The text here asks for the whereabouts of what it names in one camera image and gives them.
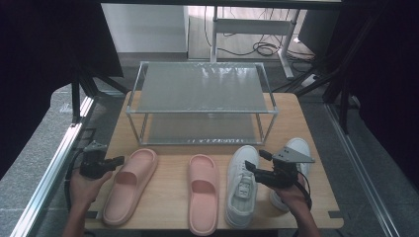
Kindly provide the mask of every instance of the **gray floor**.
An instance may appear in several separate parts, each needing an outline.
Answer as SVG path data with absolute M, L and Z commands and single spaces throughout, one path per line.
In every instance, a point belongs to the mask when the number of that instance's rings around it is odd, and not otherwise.
M 124 62 L 124 79 L 117 79 L 131 88 L 137 67 L 131 61 Z M 269 81 L 273 88 L 287 83 L 279 62 L 265 64 Z M 110 141 L 124 95 L 99 82 L 105 93 L 96 98 L 93 114 L 83 129 L 78 147 L 83 147 L 89 138 L 107 144 Z M 382 229 L 377 211 L 366 189 L 357 175 L 354 163 L 346 152 L 339 132 L 321 101 L 324 88 L 301 97 L 300 104 L 314 138 L 317 150 L 335 197 L 345 218 L 345 225 L 338 230 L 322 229 L 323 236 L 389 236 Z M 42 124 L 21 153 L 15 165 L 0 181 L 0 236 L 9 236 L 29 199 L 36 189 L 43 172 L 54 155 L 62 136 L 71 123 L 70 87 L 57 90 L 51 100 L 51 107 Z M 377 189 L 378 197 L 384 204 L 399 236 L 419 236 L 417 216 L 419 216 L 419 196 L 391 158 L 369 133 L 358 116 L 358 110 L 349 111 L 348 128 L 350 139 L 357 155 Z M 50 191 L 31 236 L 59 236 L 67 217 L 63 193 L 63 176 L 60 176 Z M 99 230 L 97 236 L 192 236 L 189 231 L 118 231 Z M 217 231 L 214 236 L 292 236 L 293 230 L 277 231 Z

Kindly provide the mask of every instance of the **floor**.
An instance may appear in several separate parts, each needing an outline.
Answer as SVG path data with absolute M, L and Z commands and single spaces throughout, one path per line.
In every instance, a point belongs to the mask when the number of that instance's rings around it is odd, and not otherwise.
M 185 58 L 169 60 L 182 61 Z M 125 78 L 116 78 L 116 80 L 131 88 L 137 67 L 126 58 L 121 58 L 121 62 Z M 293 71 L 299 74 L 308 67 L 309 64 L 300 63 Z M 278 60 L 266 60 L 265 68 L 271 87 L 276 88 L 288 83 Z M 92 139 L 107 144 L 112 136 L 125 95 L 99 80 L 97 83 L 102 93 L 95 98 L 92 113 L 88 116 L 88 122 L 83 127 L 73 150 L 83 147 Z M 345 224 L 340 229 L 322 229 L 322 236 L 419 236 L 418 192 L 412 188 L 391 157 L 370 134 L 359 118 L 355 106 L 348 114 L 349 134 L 341 133 L 334 118 L 334 113 L 339 107 L 335 104 L 325 105 L 321 100 L 326 86 L 299 98 L 341 214 L 345 219 Z M 0 181 L 0 223 L 2 223 L 0 236 L 9 236 L 14 230 L 71 123 L 70 92 L 70 87 L 66 86 L 53 94 L 50 110 L 42 124 L 14 166 Z M 41 214 L 29 236 L 60 235 L 67 217 L 63 178 L 70 158 L 71 156 L 66 159 L 58 173 L 58 178 L 46 197 Z M 189 231 L 95 230 L 94 232 L 96 236 L 192 236 Z M 293 232 L 291 229 L 217 231 L 214 236 L 292 236 Z

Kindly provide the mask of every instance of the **pink slide sandal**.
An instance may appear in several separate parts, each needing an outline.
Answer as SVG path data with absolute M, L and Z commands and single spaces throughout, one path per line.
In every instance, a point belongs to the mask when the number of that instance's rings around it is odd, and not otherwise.
M 189 162 L 189 229 L 199 236 L 211 235 L 218 221 L 219 172 L 206 155 Z
M 121 225 L 131 218 L 157 163 L 157 154 L 150 149 L 139 149 L 130 155 L 115 175 L 105 203 L 103 220 L 106 224 Z

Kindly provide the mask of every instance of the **metal frame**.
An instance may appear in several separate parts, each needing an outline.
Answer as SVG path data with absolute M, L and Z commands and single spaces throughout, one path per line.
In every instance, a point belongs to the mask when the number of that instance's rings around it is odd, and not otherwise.
M 11 236 L 27 236 L 34 226 L 35 221 L 41 211 L 41 208 L 51 190 L 53 184 L 56 181 L 58 172 L 61 170 L 64 161 L 71 151 L 71 146 L 79 134 L 83 122 L 88 115 L 94 100 L 87 97 L 83 101 L 80 108 L 80 121 L 76 124 L 72 124 L 65 133 L 58 149 L 56 150 L 49 166 L 42 176 L 37 189 L 34 191 L 28 205 L 22 213 L 18 223 L 15 226 Z
M 267 21 L 267 20 L 237 20 L 219 19 L 217 7 L 213 9 L 212 18 L 212 46 L 210 50 L 210 62 L 216 62 L 217 48 L 216 35 L 220 33 L 249 34 L 249 35 L 275 35 L 285 36 L 283 47 L 278 51 L 278 57 L 283 65 L 287 79 L 293 79 L 293 72 L 287 59 L 287 51 L 293 37 L 299 9 L 290 21 Z
M 360 180 L 361 186 L 366 193 L 370 204 L 376 213 L 379 224 L 381 225 L 382 230 L 384 231 L 385 236 L 400 236 L 397 228 L 394 225 L 392 217 L 385 206 L 384 201 L 381 199 L 380 195 L 377 192 L 376 187 L 373 184 L 366 168 L 363 165 L 363 162 L 360 159 L 357 150 L 352 144 L 351 138 L 348 136 L 339 124 L 339 117 L 330 105 L 325 104 L 325 110 L 329 115 L 330 120 L 336 130 L 336 133 L 339 136 L 339 140 L 345 148 L 346 153 L 348 154 L 349 160 L 351 161 L 352 166 L 354 167 L 355 173 Z
M 140 66 L 139 66 L 139 69 L 138 69 L 138 73 L 137 73 L 137 77 L 136 77 L 134 86 L 132 88 L 132 91 L 131 91 L 131 94 L 129 96 L 129 100 L 128 100 L 128 103 L 127 103 L 127 106 L 126 106 L 126 115 L 127 115 L 128 119 L 129 119 L 129 124 L 131 126 L 132 132 L 134 133 L 135 138 L 136 138 L 138 144 L 140 144 L 140 145 L 168 145 L 168 143 L 164 143 L 164 142 L 162 142 L 162 143 L 155 143 L 155 142 L 146 142 L 146 141 L 144 141 L 145 128 L 146 128 L 146 124 L 148 122 L 148 116 L 149 116 L 149 114 L 171 114 L 171 113 L 173 113 L 173 114 L 189 114 L 189 113 L 191 113 L 191 114 L 212 114 L 212 113 L 214 113 L 214 114 L 246 114 L 246 115 L 255 115 L 256 116 L 256 121 L 257 121 L 257 126 L 259 128 L 259 138 L 260 138 L 260 141 L 253 142 L 253 141 L 250 141 L 250 140 L 243 140 L 243 139 L 240 138 L 241 141 L 235 141 L 235 142 L 228 141 L 226 143 L 223 143 L 222 141 L 221 142 L 204 142 L 204 143 L 201 143 L 201 142 L 199 142 L 199 143 L 195 143 L 195 142 L 192 142 L 192 143 L 191 142 L 188 142 L 188 143 L 179 142 L 179 143 L 170 143 L 170 145 L 222 145 L 222 144 L 235 145 L 235 144 L 244 144 L 244 143 L 245 144 L 254 144 L 254 145 L 264 145 L 266 139 L 268 138 L 268 136 L 270 134 L 271 128 L 274 125 L 274 122 L 275 122 L 275 120 L 276 120 L 276 118 L 278 116 L 279 110 L 278 110 L 277 104 L 275 102 L 274 96 L 272 95 L 272 90 L 271 90 L 271 88 L 269 86 L 268 77 L 267 77 L 266 72 L 264 70 L 263 63 L 260 63 L 259 62 L 259 63 L 254 63 L 254 64 L 256 66 L 256 71 L 257 71 L 258 75 L 259 76 L 262 76 L 263 79 L 265 80 L 266 84 L 267 84 L 269 95 L 270 95 L 270 99 L 271 99 L 271 103 L 272 103 L 272 105 L 270 105 L 270 106 L 272 106 L 272 109 L 271 110 L 266 110 L 266 111 L 252 111 L 252 112 L 249 112 L 249 111 L 234 111 L 234 112 L 227 112 L 227 113 L 225 113 L 225 112 L 221 113 L 220 111 L 204 111 L 204 112 L 152 111 L 152 112 L 139 112 L 139 111 L 134 110 L 132 108 L 132 101 L 133 101 L 134 93 L 135 93 L 136 88 L 137 88 L 139 76 L 142 75 L 142 74 L 145 75 L 146 73 L 144 71 L 146 71 L 148 69 L 148 62 L 147 61 L 141 62 L 140 63 Z M 138 133 L 138 131 L 137 131 L 136 127 L 135 127 L 135 124 L 134 124 L 134 122 L 132 120 L 132 115 L 135 115 L 135 114 L 142 114 L 142 115 L 144 115 L 144 119 L 142 121 L 142 126 L 141 126 L 141 131 L 139 133 Z M 261 120 L 260 120 L 260 115 L 272 115 L 272 119 L 271 119 L 269 125 L 267 125 L 266 133 L 265 133 L 265 131 L 263 129 L 263 126 L 262 126 L 262 123 L 261 123 Z

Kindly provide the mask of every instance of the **tabletop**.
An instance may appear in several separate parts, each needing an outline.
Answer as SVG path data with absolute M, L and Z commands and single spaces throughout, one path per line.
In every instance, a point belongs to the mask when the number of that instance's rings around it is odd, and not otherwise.
M 128 158 L 135 150 L 146 147 L 157 153 L 159 164 L 141 196 L 135 213 L 119 228 L 188 229 L 188 162 L 196 154 L 206 154 L 216 162 L 220 173 L 217 229 L 230 229 L 224 220 L 226 173 L 229 160 L 240 145 L 139 146 L 126 116 L 128 98 L 129 94 L 121 110 L 107 157 L 124 155 Z M 296 96 L 279 93 L 274 94 L 274 98 L 279 105 L 280 113 L 266 144 L 255 148 L 277 152 L 293 137 L 305 139 L 310 146 L 311 157 L 315 159 L 308 176 L 313 200 L 311 212 L 319 228 L 340 228 L 344 221 L 343 218 L 336 218 L 331 214 L 339 212 L 339 207 Z M 261 158 L 260 168 L 271 170 L 272 163 Z M 90 211 L 97 211 L 99 214 L 97 219 L 86 220 L 86 228 L 108 228 L 100 218 L 112 183 L 113 179 L 106 182 L 96 201 L 92 203 Z M 259 184 L 254 217 L 248 229 L 296 228 L 295 220 L 290 213 L 279 211 L 270 204 L 269 191 L 269 188 Z

